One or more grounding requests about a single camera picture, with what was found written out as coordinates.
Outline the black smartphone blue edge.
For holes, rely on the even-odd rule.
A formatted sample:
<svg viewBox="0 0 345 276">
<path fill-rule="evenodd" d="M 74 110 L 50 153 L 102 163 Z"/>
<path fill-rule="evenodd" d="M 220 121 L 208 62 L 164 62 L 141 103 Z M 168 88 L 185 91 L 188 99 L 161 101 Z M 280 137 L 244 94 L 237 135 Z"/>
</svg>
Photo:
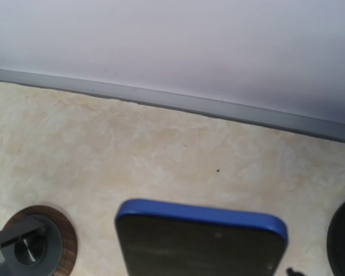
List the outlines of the black smartphone blue edge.
<svg viewBox="0 0 345 276">
<path fill-rule="evenodd" d="M 288 245 L 264 213 L 132 199 L 114 224 L 129 275 L 274 275 Z"/>
</svg>

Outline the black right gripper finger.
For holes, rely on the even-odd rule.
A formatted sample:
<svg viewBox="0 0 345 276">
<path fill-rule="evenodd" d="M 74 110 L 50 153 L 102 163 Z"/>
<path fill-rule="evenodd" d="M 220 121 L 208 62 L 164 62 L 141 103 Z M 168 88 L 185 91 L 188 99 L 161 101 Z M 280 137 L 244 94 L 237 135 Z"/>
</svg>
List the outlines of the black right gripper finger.
<svg viewBox="0 0 345 276">
<path fill-rule="evenodd" d="M 302 272 L 296 271 L 291 267 L 286 269 L 286 273 L 287 273 L 287 276 L 305 276 Z"/>
</svg>

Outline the black round-base pole stand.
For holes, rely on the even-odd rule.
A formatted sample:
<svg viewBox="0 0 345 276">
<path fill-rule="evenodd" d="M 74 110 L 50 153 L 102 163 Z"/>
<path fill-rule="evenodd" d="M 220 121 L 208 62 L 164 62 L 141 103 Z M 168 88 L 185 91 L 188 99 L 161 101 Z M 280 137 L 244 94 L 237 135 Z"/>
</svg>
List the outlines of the black round-base pole stand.
<svg viewBox="0 0 345 276">
<path fill-rule="evenodd" d="M 337 209 L 328 227 L 327 257 L 333 275 L 345 276 L 345 202 Z"/>
</svg>

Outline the brown-base plate phone stand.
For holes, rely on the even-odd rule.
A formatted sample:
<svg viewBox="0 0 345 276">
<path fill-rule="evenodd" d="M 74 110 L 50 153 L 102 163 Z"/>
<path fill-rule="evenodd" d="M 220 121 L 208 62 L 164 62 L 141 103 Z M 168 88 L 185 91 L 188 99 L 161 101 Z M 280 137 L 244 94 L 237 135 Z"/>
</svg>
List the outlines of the brown-base plate phone stand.
<svg viewBox="0 0 345 276">
<path fill-rule="evenodd" d="M 68 276 L 77 254 L 74 226 L 50 206 L 27 207 L 0 230 L 0 275 Z"/>
</svg>

